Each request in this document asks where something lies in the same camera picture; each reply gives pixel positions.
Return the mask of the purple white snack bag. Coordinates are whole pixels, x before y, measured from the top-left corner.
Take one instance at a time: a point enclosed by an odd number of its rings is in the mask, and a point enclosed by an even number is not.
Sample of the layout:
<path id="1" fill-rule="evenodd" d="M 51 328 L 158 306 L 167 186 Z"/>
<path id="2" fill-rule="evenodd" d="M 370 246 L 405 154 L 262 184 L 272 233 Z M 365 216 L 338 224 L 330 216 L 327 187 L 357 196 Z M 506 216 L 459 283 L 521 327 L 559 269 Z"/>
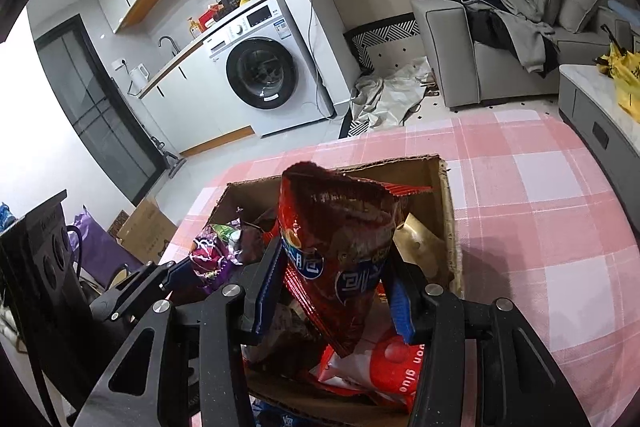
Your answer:
<path id="1" fill-rule="evenodd" d="M 206 294 L 226 285 L 235 272 L 262 259 L 264 232 L 257 225 L 234 219 L 209 223 L 195 237 L 189 259 Z"/>

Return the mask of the red chips bag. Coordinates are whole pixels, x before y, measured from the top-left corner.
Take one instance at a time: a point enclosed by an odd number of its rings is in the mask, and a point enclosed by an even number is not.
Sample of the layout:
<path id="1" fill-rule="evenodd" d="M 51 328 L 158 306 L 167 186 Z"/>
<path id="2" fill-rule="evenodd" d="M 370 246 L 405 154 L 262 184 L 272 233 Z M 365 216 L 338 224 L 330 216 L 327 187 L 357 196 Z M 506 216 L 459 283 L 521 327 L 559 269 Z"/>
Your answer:
<path id="1" fill-rule="evenodd" d="M 302 161 L 282 173 L 278 230 L 285 284 L 335 353 L 355 350 L 402 206 L 428 185 L 358 179 Z"/>

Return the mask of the purple bag on floor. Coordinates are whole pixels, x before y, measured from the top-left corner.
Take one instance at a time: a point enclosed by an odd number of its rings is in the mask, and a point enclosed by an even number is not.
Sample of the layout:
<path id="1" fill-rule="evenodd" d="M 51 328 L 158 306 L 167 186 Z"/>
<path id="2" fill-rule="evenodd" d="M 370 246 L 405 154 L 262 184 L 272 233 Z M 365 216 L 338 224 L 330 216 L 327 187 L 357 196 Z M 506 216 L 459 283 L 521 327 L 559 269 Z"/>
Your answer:
<path id="1" fill-rule="evenodd" d="M 112 283 L 114 276 L 127 267 L 130 273 L 142 267 L 142 262 L 117 243 L 113 236 L 94 220 L 87 208 L 75 216 L 67 230 L 72 258 L 81 251 L 80 269 L 87 272 L 103 288 Z"/>

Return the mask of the red white snack bag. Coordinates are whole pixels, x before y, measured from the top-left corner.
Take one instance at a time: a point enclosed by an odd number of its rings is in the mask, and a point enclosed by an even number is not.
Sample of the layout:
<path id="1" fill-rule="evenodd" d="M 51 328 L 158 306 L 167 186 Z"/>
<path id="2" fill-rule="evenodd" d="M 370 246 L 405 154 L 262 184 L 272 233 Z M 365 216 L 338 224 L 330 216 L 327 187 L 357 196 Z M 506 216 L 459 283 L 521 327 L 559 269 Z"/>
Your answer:
<path id="1" fill-rule="evenodd" d="M 314 383 L 343 398 L 366 395 L 384 407 L 409 413 L 413 408 L 423 360 L 424 345 L 408 345 L 393 329 L 377 340 L 361 339 L 345 358 L 326 347 L 319 364 L 311 369 Z"/>

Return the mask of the pink plaid tablecloth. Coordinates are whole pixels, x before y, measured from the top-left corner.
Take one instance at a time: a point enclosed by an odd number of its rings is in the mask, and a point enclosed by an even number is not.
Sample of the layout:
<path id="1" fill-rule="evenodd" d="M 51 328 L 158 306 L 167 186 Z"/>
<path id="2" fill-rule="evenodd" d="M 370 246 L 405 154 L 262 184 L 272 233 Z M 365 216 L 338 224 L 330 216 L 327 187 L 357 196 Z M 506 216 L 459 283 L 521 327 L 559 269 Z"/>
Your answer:
<path id="1" fill-rule="evenodd" d="M 549 348 L 593 425 L 639 391 L 639 248 L 611 185 L 577 134 L 530 109 L 418 124 L 295 150 L 210 176 L 166 251 L 186 255 L 227 184 L 300 160 L 346 167 L 436 154 L 447 165 L 465 294 L 508 296 Z"/>

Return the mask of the black framed glass door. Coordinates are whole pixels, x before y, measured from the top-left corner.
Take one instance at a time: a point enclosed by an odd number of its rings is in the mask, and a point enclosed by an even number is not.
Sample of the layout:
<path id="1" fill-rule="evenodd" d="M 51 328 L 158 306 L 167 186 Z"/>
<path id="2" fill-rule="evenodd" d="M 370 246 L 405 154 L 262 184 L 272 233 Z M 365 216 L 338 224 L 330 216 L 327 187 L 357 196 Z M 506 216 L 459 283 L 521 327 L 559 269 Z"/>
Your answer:
<path id="1" fill-rule="evenodd" d="M 139 204 L 165 171 L 163 156 L 107 74 L 81 17 L 50 29 L 35 46 L 78 138 L 129 202 Z"/>

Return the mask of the white kitchen cabinets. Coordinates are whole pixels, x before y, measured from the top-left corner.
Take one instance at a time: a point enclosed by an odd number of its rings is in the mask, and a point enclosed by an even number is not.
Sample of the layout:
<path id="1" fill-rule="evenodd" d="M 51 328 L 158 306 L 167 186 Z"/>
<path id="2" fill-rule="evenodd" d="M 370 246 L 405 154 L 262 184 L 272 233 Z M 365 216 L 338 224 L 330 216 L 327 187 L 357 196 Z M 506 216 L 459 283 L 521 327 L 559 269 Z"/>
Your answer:
<path id="1" fill-rule="evenodd" d="M 205 48 L 175 65 L 142 102 L 179 153 L 196 154 L 254 133 L 243 105 Z"/>

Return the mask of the white electric kettle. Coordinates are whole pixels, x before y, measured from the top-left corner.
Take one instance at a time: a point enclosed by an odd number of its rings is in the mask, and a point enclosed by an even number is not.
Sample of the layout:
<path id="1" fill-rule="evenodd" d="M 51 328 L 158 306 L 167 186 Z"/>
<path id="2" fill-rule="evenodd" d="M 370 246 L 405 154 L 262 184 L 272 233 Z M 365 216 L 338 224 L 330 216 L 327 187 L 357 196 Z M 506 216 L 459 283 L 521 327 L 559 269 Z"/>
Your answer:
<path id="1" fill-rule="evenodd" d="M 128 74 L 130 78 L 128 93 L 137 96 L 148 84 L 150 73 L 143 64 L 139 64 L 129 69 Z"/>

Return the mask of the white washing machine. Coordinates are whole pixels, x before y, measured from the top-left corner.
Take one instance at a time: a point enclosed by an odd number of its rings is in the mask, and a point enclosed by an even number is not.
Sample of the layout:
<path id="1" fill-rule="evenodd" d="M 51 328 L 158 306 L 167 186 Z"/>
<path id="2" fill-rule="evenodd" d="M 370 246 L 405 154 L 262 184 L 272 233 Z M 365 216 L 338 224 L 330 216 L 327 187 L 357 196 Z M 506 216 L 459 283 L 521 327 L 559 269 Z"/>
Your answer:
<path id="1" fill-rule="evenodd" d="M 231 101 L 259 136 L 335 116 L 318 67 L 284 0 L 262 0 L 205 41 Z"/>

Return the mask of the crumpled white cloth on floor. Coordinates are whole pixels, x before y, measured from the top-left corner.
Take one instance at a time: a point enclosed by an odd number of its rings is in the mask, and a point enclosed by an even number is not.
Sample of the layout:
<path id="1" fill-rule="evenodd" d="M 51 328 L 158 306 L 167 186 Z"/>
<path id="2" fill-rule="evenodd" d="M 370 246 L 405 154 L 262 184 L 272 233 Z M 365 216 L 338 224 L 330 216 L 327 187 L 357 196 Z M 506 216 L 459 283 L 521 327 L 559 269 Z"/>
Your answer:
<path id="1" fill-rule="evenodd" d="M 424 98 L 437 98 L 439 87 L 425 56 L 415 58 L 386 76 L 367 75 L 356 82 L 350 117 L 341 136 L 402 127 L 421 107 Z"/>

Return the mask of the grey coffee table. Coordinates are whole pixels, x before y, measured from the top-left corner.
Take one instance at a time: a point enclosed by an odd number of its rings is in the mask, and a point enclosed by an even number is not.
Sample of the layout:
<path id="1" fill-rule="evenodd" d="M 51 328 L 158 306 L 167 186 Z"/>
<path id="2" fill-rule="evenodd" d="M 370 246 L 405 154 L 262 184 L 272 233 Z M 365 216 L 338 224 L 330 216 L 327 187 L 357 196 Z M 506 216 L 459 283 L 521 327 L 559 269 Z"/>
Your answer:
<path id="1" fill-rule="evenodd" d="M 588 146 L 631 221 L 639 220 L 639 124 L 616 101 L 612 79 L 597 67 L 559 68 L 559 113 Z"/>

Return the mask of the grey sofa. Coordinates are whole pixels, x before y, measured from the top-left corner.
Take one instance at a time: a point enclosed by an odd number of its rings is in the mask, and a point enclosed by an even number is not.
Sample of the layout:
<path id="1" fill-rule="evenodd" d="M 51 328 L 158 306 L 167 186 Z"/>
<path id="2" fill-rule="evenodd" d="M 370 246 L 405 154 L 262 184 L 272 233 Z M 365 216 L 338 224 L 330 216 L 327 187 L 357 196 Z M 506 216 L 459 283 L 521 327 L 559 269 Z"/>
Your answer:
<path id="1" fill-rule="evenodd" d="M 558 93 L 564 64 L 590 65 L 636 0 L 412 0 L 428 64 L 449 108 Z"/>

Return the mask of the red box on counter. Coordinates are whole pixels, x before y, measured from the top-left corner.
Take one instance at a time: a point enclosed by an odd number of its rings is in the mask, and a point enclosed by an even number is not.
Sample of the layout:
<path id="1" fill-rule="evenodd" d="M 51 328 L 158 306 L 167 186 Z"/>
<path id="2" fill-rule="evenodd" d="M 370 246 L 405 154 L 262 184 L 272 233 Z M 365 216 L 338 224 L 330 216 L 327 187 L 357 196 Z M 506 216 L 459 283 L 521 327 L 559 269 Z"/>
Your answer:
<path id="1" fill-rule="evenodd" d="M 202 31 L 206 31 L 207 28 L 216 23 L 224 16 L 224 6 L 221 3 L 210 4 L 205 12 L 198 17 L 198 23 L 201 26 Z"/>

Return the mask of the yellow plastic bag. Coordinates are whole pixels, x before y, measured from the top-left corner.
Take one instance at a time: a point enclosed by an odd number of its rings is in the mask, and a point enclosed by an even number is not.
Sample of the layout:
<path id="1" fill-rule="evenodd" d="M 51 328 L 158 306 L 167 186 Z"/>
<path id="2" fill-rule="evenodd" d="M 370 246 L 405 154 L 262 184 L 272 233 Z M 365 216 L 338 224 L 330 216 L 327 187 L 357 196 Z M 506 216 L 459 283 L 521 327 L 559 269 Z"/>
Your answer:
<path id="1" fill-rule="evenodd" d="M 600 74 L 614 83 L 618 106 L 635 122 L 640 122 L 640 57 L 611 42 L 608 54 L 596 58 Z"/>

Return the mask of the grey square pillow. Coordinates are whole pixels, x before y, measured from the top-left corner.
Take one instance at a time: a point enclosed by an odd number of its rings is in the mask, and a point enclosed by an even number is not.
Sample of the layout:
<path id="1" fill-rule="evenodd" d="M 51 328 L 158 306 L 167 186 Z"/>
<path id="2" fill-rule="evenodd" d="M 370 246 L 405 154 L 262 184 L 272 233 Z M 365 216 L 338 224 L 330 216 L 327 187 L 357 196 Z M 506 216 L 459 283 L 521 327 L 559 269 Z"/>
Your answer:
<path id="1" fill-rule="evenodd" d="M 562 0 L 558 24 L 572 34 L 582 32 L 601 0 Z"/>

